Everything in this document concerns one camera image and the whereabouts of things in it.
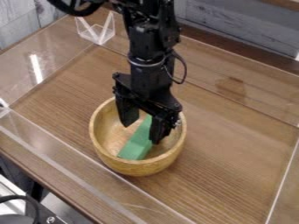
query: green block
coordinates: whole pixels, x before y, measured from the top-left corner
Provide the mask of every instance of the green block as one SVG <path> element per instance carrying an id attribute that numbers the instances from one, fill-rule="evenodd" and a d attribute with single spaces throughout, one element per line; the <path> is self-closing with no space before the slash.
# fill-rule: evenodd
<path id="1" fill-rule="evenodd" d="M 145 158 L 145 155 L 153 146 L 152 141 L 148 139 L 150 124 L 152 117 L 148 115 L 137 127 L 134 134 L 126 141 L 125 146 L 117 153 L 118 158 L 129 160 L 141 160 Z"/>

